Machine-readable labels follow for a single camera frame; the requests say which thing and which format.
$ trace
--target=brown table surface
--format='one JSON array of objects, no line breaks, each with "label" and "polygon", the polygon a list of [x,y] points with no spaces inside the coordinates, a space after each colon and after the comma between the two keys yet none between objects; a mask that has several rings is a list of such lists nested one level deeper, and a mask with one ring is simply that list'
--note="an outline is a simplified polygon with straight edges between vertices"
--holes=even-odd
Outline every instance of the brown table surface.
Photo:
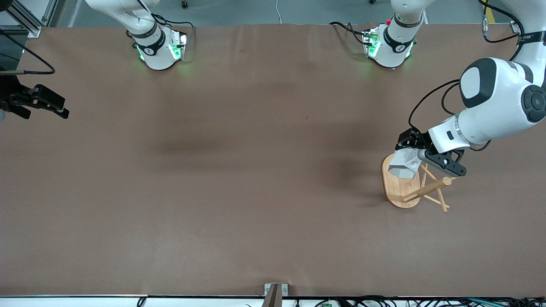
[{"label": "brown table surface", "polygon": [[[381,162],[415,103],[514,50],[480,25],[418,38],[392,70],[332,26],[199,28],[158,72],[124,29],[44,28],[27,45],[57,73],[20,80],[70,118],[0,125],[0,293],[545,294],[544,124],[467,152],[448,213],[386,201]],[[440,96],[418,127],[446,118]]]}]

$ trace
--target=wooden stand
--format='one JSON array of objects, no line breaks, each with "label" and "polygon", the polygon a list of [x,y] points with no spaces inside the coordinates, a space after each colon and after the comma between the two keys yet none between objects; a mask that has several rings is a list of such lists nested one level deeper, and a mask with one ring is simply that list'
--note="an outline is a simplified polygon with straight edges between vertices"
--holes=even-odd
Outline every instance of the wooden stand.
[{"label": "wooden stand", "polygon": [[[389,163],[392,159],[393,155],[386,157],[385,160],[383,160],[381,169],[385,194],[391,204],[399,208],[411,208],[419,203],[421,197],[424,197],[439,204],[442,206],[442,210],[447,212],[449,206],[446,205],[446,202],[444,201],[441,189],[451,185],[456,178],[444,177],[436,179],[428,170],[428,164],[421,165],[421,170],[423,171],[422,180],[419,180],[419,172],[416,173],[413,179],[398,178],[389,172]],[[434,182],[425,185],[427,176]],[[439,200],[429,196],[430,193],[435,191],[438,192]]]}]

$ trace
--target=wooden stick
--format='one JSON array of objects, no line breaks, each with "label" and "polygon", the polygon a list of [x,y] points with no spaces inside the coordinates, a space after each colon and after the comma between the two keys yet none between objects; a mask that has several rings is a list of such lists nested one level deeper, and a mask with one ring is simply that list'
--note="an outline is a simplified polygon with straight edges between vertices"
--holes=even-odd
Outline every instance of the wooden stick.
[{"label": "wooden stick", "polygon": [[442,190],[437,189],[437,191],[438,191],[438,198],[440,199],[440,205],[442,206],[442,210],[444,212],[447,212],[447,205],[446,205],[446,201],[443,199]]},{"label": "wooden stick", "polygon": [[[425,166],[423,167],[423,165],[421,164],[421,168],[423,170],[427,169],[428,166],[429,166],[428,164],[425,164]],[[423,174],[423,179],[421,180],[421,187],[425,186],[425,181],[426,181],[426,172],[425,172],[425,174]]]},{"label": "wooden stick", "polygon": [[439,189],[439,188],[443,188],[443,187],[446,187],[448,185],[451,184],[451,178],[449,177],[444,177],[440,180],[437,180],[437,181],[434,181],[433,183],[429,184],[429,185],[426,185],[416,191],[413,191],[412,193],[406,195],[404,198],[403,198],[403,202],[404,203],[407,203],[409,201],[412,201],[416,198],[419,198],[419,197],[422,197],[423,195],[427,195],[427,194],[430,194],[431,192],[434,192],[436,189]]},{"label": "wooden stick", "polygon": [[438,201],[437,199],[434,199],[434,198],[432,198],[432,197],[430,197],[430,196],[428,196],[428,195],[423,195],[423,197],[426,198],[426,199],[428,199],[428,200],[430,200],[430,201],[432,201],[432,202],[434,202],[434,203],[437,203],[438,205],[441,205],[441,204],[442,204],[442,203],[440,203],[440,201]]},{"label": "wooden stick", "polygon": [[421,164],[421,168],[423,169],[423,171],[425,172],[425,174],[427,174],[429,177],[431,177],[434,181],[438,180],[436,179],[436,177],[434,177],[434,175],[428,170],[428,168],[424,167],[422,164]]}]

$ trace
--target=green led light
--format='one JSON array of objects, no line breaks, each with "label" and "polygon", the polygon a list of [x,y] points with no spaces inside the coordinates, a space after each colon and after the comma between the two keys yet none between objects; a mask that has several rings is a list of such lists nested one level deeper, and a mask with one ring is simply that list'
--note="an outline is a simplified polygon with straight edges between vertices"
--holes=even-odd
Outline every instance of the green led light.
[{"label": "green led light", "polygon": [[411,47],[413,47],[413,43],[411,43],[408,47],[408,52],[406,53],[406,57],[410,56]]},{"label": "green led light", "polygon": [[169,45],[169,50],[171,51],[172,55],[173,55],[173,58],[175,60],[178,60],[181,56],[180,56],[180,48],[178,48],[177,46],[171,46]]},{"label": "green led light", "polygon": [[379,49],[379,46],[381,46],[381,41],[379,39],[376,39],[376,41],[370,47],[370,52],[368,53],[368,55],[371,57],[375,57],[377,55],[377,50]]},{"label": "green led light", "polygon": [[138,53],[140,54],[140,59],[144,61],[144,56],[142,55],[142,51],[140,51],[140,48],[138,45],[136,46],[136,49],[138,50]]}]

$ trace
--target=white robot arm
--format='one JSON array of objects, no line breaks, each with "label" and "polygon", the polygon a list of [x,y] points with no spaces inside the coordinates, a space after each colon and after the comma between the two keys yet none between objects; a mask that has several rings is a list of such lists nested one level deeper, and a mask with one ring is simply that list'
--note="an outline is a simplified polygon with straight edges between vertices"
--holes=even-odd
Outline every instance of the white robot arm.
[{"label": "white robot arm", "polygon": [[136,42],[148,67],[163,70],[183,58],[186,35],[157,24],[148,7],[159,0],[85,0],[94,10],[119,21]]},{"label": "white robot arm", "polygon": [[[402,2],[409,5],[430,4],[433,1]],[[425,161],[451,176],[464,176],[466,169],[459,163],[464,149],[522,132],[546,116],[546,2],[503,2],[521,20],[527,31],[519,38],[521,50],[518,56],[512,62],[487,57],[470,64],[460,78],[461,99],[466,109],[426,133],[414,128],[402,133],[389,166],[392,174],[400,178],[412,178],[421,161]],[[401,2],[393,0],[393,8],[399,7],[395,3]],[[418,10],[422,12],[422,6],[418,6]],[[410,22],[417,19],[415,12],[400,15]],[[378,35],[379,40],[398,33],[400,22],[391,22],[384,29],[385,34]],[[390,31],[393,25],[396,25],[396,30]],[[403,27],[403,31],[414,35],[419,25]],[[373,59],[383,66],[400,65],[406,57],[394,52],[396,50],[393,48],[379,48]]]},{"label": "white robot arm", "polygon": [[395,11],[387,22],[372,29],[366,37],[371,46],[367,56],[379,65],[397,67],[410,55],[415,34],[423,24],[423,11],[436,0],[391,0]]}]

